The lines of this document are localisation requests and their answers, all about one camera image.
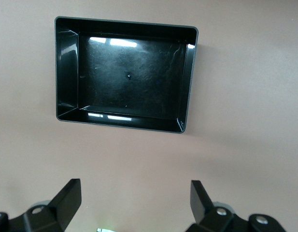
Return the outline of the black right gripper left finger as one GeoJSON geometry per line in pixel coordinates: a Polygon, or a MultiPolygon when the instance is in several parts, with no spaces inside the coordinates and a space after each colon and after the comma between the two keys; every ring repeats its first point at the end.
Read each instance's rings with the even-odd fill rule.
{"type": "Polygon", "coordinates": [[[71,179],[47,204],[10,219],[0,212],[0,232],[64,232],[82,202],[81,180],[71,179]]]}

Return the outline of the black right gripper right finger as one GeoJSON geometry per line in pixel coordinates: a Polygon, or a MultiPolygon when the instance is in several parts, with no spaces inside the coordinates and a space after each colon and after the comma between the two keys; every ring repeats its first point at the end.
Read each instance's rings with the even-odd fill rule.
{"type": "Polygon", "coordinates": [[[248,220],[240,218],[225,204],[214,204],[203,184],[192,180],[190,206],[195,219],[188,232],[284,232],[273,217],[252,214],[248,220]]]}

